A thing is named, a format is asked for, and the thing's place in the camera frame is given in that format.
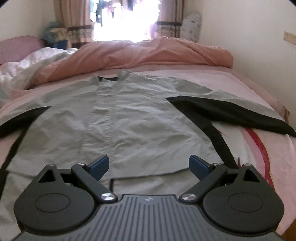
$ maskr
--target electrical socket plate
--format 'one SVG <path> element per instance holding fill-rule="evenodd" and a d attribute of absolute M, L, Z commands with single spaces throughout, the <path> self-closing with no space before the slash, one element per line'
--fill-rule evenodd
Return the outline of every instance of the electrical socket plate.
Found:
<path fill-rule="evenodd" d="M 288 32 L 284 32 L 284 40 L 286 40 L 292 44 L 296 44 L 296 35 L 288 33 Z"/>

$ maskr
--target pink bed sheet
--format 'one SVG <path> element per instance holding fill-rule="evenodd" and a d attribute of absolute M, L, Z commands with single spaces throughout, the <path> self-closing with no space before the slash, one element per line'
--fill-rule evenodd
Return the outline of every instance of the pink bed sheet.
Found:
<path fill-rule="evenodd" d="M 242 77 L 225 67 L 205 65 L 147 65 L 130 69 L 134 72 L 155 76 L 168 76 L 186 79 L 211 89 L 220 89 L 232 93 L 244 99 L 252 100 L 268 108 L 276 110 L 283 118 L 286 109 L 273 96 L 251 80 Z M 18 106 L 52 90 L 72 84 L 76 81 L 88 80 L 90 76 L 114 77 L 120 70 L 103 70 L 74 76 L 57 82 L 46 83 L 37 88 L 15 91 L 11 100 L 0 109 L 0 118 Z M 296 192 L 293 184 L 296 181 L 296 138 L 285 135 L 256 130 L 257 135 L 268 152 L 270 161 L 270 176 L 278 195 L 284 202 L 285 214 L 277 232 L 283 234 L 296 218 Z M 14 133 L 6 138 L 0 139 L 0 166 L 7 155 L 7 150 L 18 137 Z"/>

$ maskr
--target metal screw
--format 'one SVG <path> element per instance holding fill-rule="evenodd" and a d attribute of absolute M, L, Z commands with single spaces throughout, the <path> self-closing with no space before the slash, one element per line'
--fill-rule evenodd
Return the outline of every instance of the metal screw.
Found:
<path fill-rule="evenodd" d="M 193 201 L 196 199 L 196 196 L 192 193 L 185 193 L 181 196 L 181 198 L 185 201 Z"/>
<path fill-rule="evenodd" d="M 223 165 L 223 163 L 218 163 L 218 162 L 213 163 L 214 167 L 221 166 L 221 165 Z"/>
<path fill-rule="evenodd" d="M 101 199 L 104 201 L 111 201 L 115 198 L 115 195 L 113 193 L 104 193 L 101 195 Z"/>

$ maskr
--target curtain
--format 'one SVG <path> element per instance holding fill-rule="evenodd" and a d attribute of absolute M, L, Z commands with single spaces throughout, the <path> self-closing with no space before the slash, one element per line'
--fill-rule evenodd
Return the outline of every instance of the curtain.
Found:
<path fill-rule="evenodd" d="M 184 0 L 160 0 L 156 36 L 180 37 Z"/>
<path fill-rule="evenodd" d="M 90 0 L 54 0 L 54 8 L 57 22 L 68 30 L 69 47 L 79 48 L 93 41 Z"/>

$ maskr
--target white wall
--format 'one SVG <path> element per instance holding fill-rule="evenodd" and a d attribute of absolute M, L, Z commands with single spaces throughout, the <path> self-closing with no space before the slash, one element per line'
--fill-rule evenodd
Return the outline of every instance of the white wall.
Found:
<path fill-rule="evenodd" d="M 0 8 L 0 41 L 32 35 L 40 37 L 50 21 L 55 21 L 54 0 L 8 0 Z"/>
<path fill-rule="evenodd" d="M 296 7 L 288 0 L 188 0 L 202 13 L 199 43 L 218 45 L 234 56 L 234 69 L 279 99 L 296 128 Z"/>

